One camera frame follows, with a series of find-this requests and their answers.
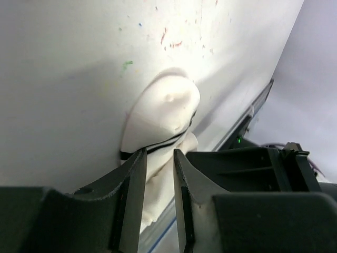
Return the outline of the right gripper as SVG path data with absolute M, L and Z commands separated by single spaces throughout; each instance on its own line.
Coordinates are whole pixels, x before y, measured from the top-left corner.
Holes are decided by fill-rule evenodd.
M 299 144 L 285 148 L 247 147 L 218 152 L 189 152 L 201 173 L 229 192 L 320 192 Z

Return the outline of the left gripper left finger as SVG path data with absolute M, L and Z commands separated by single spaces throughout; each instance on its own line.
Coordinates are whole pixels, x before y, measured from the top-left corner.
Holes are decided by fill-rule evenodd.
M 136 151 L 121 166 L 73 194 L 75 252 L 136 252 L 147 154 Z

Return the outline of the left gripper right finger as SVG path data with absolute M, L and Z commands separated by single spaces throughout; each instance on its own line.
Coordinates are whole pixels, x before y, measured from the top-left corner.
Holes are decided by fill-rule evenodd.
M 222 252 L 213 197 L 228 193 L 174 150 L 174 192 L 180 252 Z

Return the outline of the white sock black stripes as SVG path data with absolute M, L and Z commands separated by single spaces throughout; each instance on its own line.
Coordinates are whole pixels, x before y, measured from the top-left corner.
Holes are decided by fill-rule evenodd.
M 183 76 L 150 84 L 132 107 L 123 131 L 120 161 L 145 148 L 147 168 L 140 231 L 156 222 L 174 197 L 173 151 L 197 149 L 190 126 L 200 102 L 197 86 Z

